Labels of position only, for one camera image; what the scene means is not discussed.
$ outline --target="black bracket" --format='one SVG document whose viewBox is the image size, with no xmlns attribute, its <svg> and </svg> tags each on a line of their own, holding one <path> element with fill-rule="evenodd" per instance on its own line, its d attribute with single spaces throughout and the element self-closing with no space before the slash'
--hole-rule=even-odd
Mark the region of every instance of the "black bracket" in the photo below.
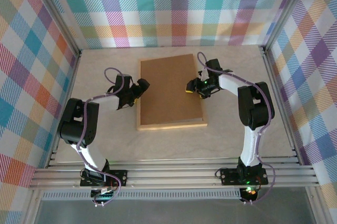
<svg viewBox="0 0 337 224">
<path fill-rule="evenodd" d="M 84 120 L 82 119 L 84 103 L 80 99 L 71 98 L 64 109 L 57 127 L 57 134 L 67 144 L 77 144 L 81 138 L 84 126 Z M 87 105 L 87 127 L 81 144 L 82 148 L 90 145 L 96 136 L 99 107 L 99 104 L 93 102 Z"/>
<path fill-rule="evenodd" d="M 221 169 L 220 179 L 221 185 L 223 186 L 259 186 L 268 184 L 268 177 L 265 169 L 261 169 L 258 175 L 248 177 L 244 180 L 240 178 L 237 169 Z"/>
<path fill-rule="evenodd" d="M 213 70 L 220 71 L 221 73 L 207 69 L 207 73 L 209 76 L 208 79 L 206 79 L 205 81 L 201 81 L 201 79 L 197 77 L 193 80 L 190 80 L 186 86 L 186 92 L 196 92 L 200 95 L 201 99 L 207 99 L 212 94 L 220 91 L 221 88 L 219 86 L 219 75 L 221 75 L 222 73 L 232 72 L 231 70 L 223 70 L 220 67 L 218 59 L 212 59 L 207 61 L 206 66 Z M 202 76 L 202 72 L 203 71 L 198 71 L 199 76 Z"/>
<path fill-rule="evenodd" d="M 148 89 L 150 84 L 147 82 L 147 80 L 140 78 L 137 83 L 133 83 L 132 77 L 126 74 L 123 74 L 124 76 L 124 86 L 122 87 L 122 76 L 120 74 L 117 75 L 115 85 L 111 86 L 107 93 L 110 93 L 111 91 L 115 92 L 119 90 L 121 87 L 122 89 L 116 93 L 116 96 L 120 99 L 118 104 L 118 109 L 122 109 L 123 106 L 129 105 L 133 106 L 135 104 L 135 100 L 139 99 L 141 95 Z"/>
<path fill-rule="evenodd" d="M 119 178 L 119 180 L 122 183 L 122 186 L 126 186 L 127 182 L 127 170 L 107 170 L 105 173 L 114 175 Z M 102 182 L 96 182 L 94 179 L 91 179 L 90 177 L 85 177 L 82 176 L 80 186 L 89 186 L 89 187 L 101 187 L 101 186 L 112 186 L 112 187 L 117 187 L 118 182 L 109 177 L 105 176 L 105 182 L 102 185 Z"/>
<path fill-rule="evenodd" d="M 270 97 L 268 85 L 265 82 L 256 83 L 266 95 L 270 104 L 272 118 L 275 116 L 275 110 Z M 269 114 L 267 104 L 261 93 L 253 86 L 242 86 L 237 88 L 237 99 L 239 103 L 239 117 L 245 126 L 249 126 L 253 131 L 268 122 Z"/>
</svg>

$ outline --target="cardboard sheet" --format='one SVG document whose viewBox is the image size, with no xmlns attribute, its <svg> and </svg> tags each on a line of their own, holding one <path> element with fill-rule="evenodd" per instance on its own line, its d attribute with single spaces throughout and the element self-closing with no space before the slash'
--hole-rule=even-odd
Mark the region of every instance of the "cardboard sheet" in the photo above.
<svg viewBox="0 0 337 224">
<path fill-rule="evenodd" d="M 140 65 L 141 78 L 150 83 L 141 97 L 140 125 L 202 121 L 202 100 L 185 92 L 197 76 L 193 54 L 143 60 Z"/>
</svg>

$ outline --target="colorful plaid backdrop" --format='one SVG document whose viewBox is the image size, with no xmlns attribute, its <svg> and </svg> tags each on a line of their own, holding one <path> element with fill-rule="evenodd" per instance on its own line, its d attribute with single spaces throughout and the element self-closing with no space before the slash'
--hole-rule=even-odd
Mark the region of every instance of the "colorful plaid backdrop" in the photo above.
<svg viewBox="0 0 337 224">
<path fill-rule="evenodd" d="M 0 224 L 19 222 L 74 63 L 41 0 L 0 0 Z"/>
<path fill-rule="evenodd" d="M 300 0 L 272 54 L 296 140 L 337 223 L 337 0 Z"/>
<path fill-rule="evenodd" d="M 285 2 L 55 0 L 82 48 L 262 44 Z"/>
</svg>

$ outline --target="wooden board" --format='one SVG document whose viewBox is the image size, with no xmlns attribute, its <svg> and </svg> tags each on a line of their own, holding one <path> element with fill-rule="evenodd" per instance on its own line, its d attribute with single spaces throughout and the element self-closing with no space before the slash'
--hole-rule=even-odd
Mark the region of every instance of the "wooden board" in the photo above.
<svg viewBox="0 0 337 224">
<path fill-rule="evenodd" d="M 206 126 L 203 100 L 186 93 L 197 76 L 193 54 L 140 61 L 140 77 L 150 83 L 137 104 L 137 129 Z"/>
</svg>

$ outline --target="white table surface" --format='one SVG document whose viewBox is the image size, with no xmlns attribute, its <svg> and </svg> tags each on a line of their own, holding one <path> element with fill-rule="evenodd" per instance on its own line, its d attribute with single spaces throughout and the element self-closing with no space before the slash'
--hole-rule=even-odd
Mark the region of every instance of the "white table surface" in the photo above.
<svg viewBox="0 0 337 224">
<path fill-rule="evenodd" d="M 260 154 L 265 157 L 290 156 L 292 151 L 286 131 L 259 48 L 255 45 L 84 50 L 72 97 L 86 100 L 106 92 L 111 86 L 103 75 L 107 67 L 116 67 L 137 80 L 139 59 L 189 53 L 196 56 L 198 51 L 204 52 L 208 60 L 218 58 L 223 69 L 231 69 L 249 81 L 265 81 L 269 85 L 275 118 L 265 134 Z M 109 161 L 239 157 L 244 129 L 239 118 L 237 97 L 221 91 L 206 99 L 205 106 L 209 124 L 202 128 L 137 131 L 135 106 L 101 114 L 94 143 Z M 55 161 L 77 162 L 80 158 L 75 150 L 60 140 Z"/>
</svg>

